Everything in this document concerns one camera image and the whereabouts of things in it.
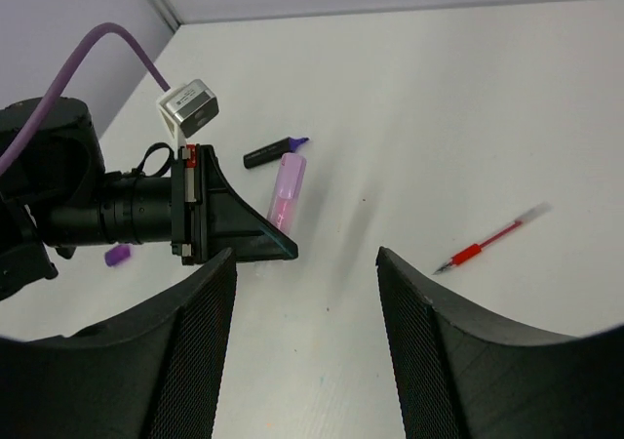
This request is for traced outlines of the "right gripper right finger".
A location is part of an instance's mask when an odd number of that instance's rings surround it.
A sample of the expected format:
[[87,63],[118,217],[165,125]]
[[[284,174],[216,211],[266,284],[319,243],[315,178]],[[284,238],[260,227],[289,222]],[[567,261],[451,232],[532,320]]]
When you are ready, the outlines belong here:
[[575,338],[496,314],[387,248],[380,302],[408,438],[619,438],[623,331]]

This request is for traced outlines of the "red gel pen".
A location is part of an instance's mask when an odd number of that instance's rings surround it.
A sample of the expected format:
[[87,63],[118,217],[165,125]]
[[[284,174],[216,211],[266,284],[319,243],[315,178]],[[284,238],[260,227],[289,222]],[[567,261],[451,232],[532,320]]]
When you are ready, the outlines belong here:
[[537,218],[543,216],[548,213],[552,209],[551,205],[544,202],[540,203],[531,209],[525,211],[521,215],[515,217],[510,222],[506,223],[500,229],[495,230],[491,235],[487,236],[485,239],[478,241],[464,248],[460,252],[454,254],[450,258],[448,258],[440,267],[438,267],[433,274],[439,275],[446,273],[448,271],[453,270],[454,268],[463,265],[470,259],[473,259],[478,254],[480,254],[487,247],[492,246],[496,242],[502,240],[506,236],[512,234],[519,228],[529,224],[530,222],[536,220]]

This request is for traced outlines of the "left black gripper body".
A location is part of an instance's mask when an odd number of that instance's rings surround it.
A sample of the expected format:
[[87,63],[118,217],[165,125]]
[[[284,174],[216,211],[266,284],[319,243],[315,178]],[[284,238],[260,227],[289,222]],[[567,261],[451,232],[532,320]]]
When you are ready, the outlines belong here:
[[210,180],[214,149],[191,145],[189,159],[176,158],[171,167],[171,246],[183,265],[207,262],[214,254],[214,220],[210,204]]

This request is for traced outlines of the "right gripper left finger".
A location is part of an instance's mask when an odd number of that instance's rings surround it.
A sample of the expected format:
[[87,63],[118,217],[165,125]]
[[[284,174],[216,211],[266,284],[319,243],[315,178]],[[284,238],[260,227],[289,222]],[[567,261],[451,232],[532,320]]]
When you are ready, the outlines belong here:
[[72,337],[2,339],[2,437],[211,437],[236,283],[226,249]]

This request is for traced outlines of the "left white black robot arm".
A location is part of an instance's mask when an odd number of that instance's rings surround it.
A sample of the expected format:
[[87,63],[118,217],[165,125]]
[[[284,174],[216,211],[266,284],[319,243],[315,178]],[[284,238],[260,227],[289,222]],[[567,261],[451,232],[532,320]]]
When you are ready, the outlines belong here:
[[154,174],[105,169],[89,108],[61,98],[1,178],[1,295],[51,280],[49,251],[167,242],[185,265],[231,249],[237,261],[292,260],[294,241],[227,182],[209,145],[170,150]]

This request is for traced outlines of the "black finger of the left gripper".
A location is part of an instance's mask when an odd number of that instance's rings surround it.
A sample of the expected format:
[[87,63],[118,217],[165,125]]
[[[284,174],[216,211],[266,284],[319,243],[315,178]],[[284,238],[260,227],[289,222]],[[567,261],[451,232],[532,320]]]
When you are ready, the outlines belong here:
[[231,249],[237,262],[294,260],[296,243],[229,184],[215,149],[206,146],[206,256]]

